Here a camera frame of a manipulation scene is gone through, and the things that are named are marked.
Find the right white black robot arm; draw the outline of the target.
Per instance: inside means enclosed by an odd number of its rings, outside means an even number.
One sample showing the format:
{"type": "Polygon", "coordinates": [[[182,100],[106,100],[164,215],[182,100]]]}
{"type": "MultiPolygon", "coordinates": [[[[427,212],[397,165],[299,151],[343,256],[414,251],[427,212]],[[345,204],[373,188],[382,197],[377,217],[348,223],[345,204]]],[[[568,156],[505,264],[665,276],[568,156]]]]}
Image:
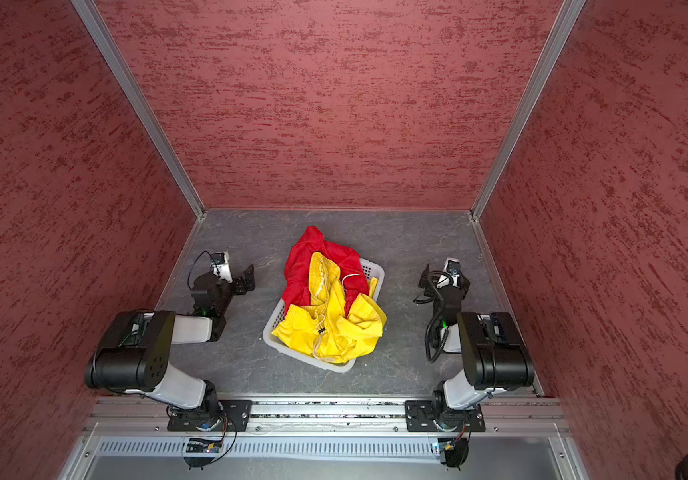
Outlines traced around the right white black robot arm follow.
{"type": "Polygon", "coordinates": [[[479,404],[497,394],[533,385],[535,367],[511,314],[466,311],[463,300],[471,282],[458,260],[449,258],[441,270],[426,267],[416,304],[432,305],[424,333],[426,360],[433,364],[443,354],[459,354],[462,368],[433,391],[430,417],[441,431],[466,425],[479,404]]]}

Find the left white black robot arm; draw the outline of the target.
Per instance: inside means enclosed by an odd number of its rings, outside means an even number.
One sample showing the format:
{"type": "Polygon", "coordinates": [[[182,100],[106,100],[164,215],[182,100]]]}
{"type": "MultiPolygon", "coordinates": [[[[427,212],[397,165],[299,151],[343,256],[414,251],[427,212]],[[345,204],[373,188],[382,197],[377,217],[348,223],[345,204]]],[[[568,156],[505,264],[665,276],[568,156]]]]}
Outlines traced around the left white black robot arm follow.
{"type": "Polygon", "coordinates": [[[193,312],[120,312],[103,334],[84,374],[86,386],[117,395],[139,395],[168,408],[171,431],[227,429],[229,414],[213,382],[196,378],[170,362],[174,345],[215,343],[225,330],[236,296],[256,288],[255,267],[237,277],[223,265],[188,280],[193,312]]]}

